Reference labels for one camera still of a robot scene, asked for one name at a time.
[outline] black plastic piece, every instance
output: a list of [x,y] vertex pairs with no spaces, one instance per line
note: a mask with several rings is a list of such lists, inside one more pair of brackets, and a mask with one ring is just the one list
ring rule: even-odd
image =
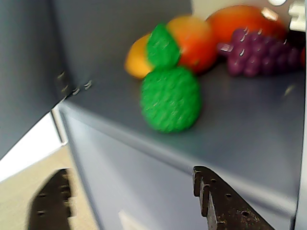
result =
[[303,49],[306,46],[306,33],[290,30],[287,34],[287,43],[298,49]]
[[211,169],[195,166],[194,195],[209,230],[274,230],[229,184]]
[[29,219],[29,230],[70,230],[68,198],[71,189],[65,169],[59,170],[35,196]]

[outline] grape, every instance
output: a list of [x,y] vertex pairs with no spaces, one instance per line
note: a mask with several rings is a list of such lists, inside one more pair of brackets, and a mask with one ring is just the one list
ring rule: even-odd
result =
[[248,44],[249,41],[247,38],[248,37],[247,37],[245,30],[238,29],[233,32],[232,37],[231,37],[231,43],[234,45]]
[[289,69],[288,58],[286,54],[280,54],[276,60],[277,68],[280,73],[284,73]]
[[231,44],[219,43],[218,53],[227,57],[227,69],[233,76],[254,77],[260,73],[272,75],[296,70],[300,66],[300,52],[286,41],[235,30]]
[[266,36],[264,37],[262,42],[266,46],[266,48],[269,49],[272,45],[276,43],[276,39],[270,36]]
[[246,62],[252,54],[252,50],[250,46],[241,44],[239,46],[235,46],[231,52],[231,57],[239,59],[241,62]]
[[252,55],[246,62],[244,75],[247,77],[255,77],[260,73],[261,59],[256,55]]
[[273,58],[265,57],[262,60],[261,72],[266,75],[270,75],[275,72],[275,61]]
[[264,39],[264,37],[261,35],[260,32],[252,32],[248,34],[247,37],[248,37],[248,41],[250,41],[251,43],[262,42]]
[[291,69],[297,69],[300,66],[300,52],[298,49],[290,49],[288,54],[288,65]]
[[238,75],[242,74],[244,66],[245,66],[244,63],[241,62],[239,59],[235,59],[235,58],[230,57],[227,60],[228,72],[232,76],[238,76]]
[[231,54],[234,46],[227,43],[218,43],[216,49],[220,55],[227,57]]
[[291,47],[287,42],[283,43],[283,52],[284,53],[289,53],[291,51]]
[[270,47],[269,56],[272,58],[276,58],[282,53],[282,51],[283,51],[283,44],[281,42],[277,42]]
[[245,67],[244,76],[252,78],[259,74],[260,69],[256,67]]
[[253,54],[262,58],[264,56],[267,56],[269,53],[269,50],[266,48],[266,46],[263,43],[255,43],[252,45],[252,51]]

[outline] gray shelf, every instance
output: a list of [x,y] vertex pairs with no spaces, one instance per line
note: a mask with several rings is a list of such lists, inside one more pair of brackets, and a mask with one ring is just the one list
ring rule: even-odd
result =
[[187,173],[196,164],[209,166],[245,199],[295,215],[303,71],[231,78],[219,64],[199,78],[204,102],[199,120],[179,134],[161,134],[147,126],[139,108],[140,82],[122,67],[101,69],[92,79],[92,88],[66,100],[62,112]]

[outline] toy fruit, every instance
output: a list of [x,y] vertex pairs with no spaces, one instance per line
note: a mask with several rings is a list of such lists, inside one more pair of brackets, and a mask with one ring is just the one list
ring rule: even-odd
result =
[[146,46],[148,61],[156,69],[175,66],[180,58],[180,50],[164,24],[158,24],[150,34]]
[[201,112],[200,86],[184,67],[157,69],[142,82],[142,115],[161,132],[179,132],[191,127]]
[[228,72],[237,76],[285,73],[297,70],[301,53],[286,42],[258,33],[235,30],[230,44],[219,43],[218,52],[227,57]]
[[262,29],[265,36],[276,37],[284,40],[287,27],[280,18],[266,18],[262,9],[254,6],[231,6],[218,10],[208,19],[218,42],[229,43],[232,33],[236,29],[248,27],[250,32],[257,32]]
[[306,65],[306,48],[304,47],[304,49],[302,50],[301,53],[301,64],[303,67],[305,67]]
[[216,61],[217,40],[207,22],[194,16],[181,16],[171,20],[167,29],[180,47],[179,65],[200,73]]
[[141,37],[130,48],[125,61],[125,70],[132,76],[143,79],[154,68],[147,60],[146,44],[149,34]]

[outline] beige floor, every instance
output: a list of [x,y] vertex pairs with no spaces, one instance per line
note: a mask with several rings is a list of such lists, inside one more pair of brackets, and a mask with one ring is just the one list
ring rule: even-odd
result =
[[0,229],[26,230],[29,203],[56,169],[70,168],[71,230],[97,230],[79,175],[67,146],[0,183]]

